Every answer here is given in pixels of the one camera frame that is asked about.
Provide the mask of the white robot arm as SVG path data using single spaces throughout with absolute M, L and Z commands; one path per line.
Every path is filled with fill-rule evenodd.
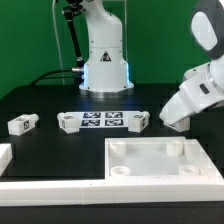
M 81 6 L 89 35 L 81 92 L 102 97 L 131 89 L 128 64 L 122 54 L 120 19 L 104 9 L 103 0 L 82 0 Z M 184 74 L 179 91 L 160 113 L 160 119 L 169 125 L 206 108 L 224 105 L 224 0 L 199 0 L 190 29 L 211 61 Z

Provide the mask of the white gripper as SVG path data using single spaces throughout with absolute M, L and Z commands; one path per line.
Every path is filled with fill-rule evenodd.
M 159 117 L 173 125 L 211 106 L 212 86 L 207 81 L 183 82 L 179 91 L 166 103 Z

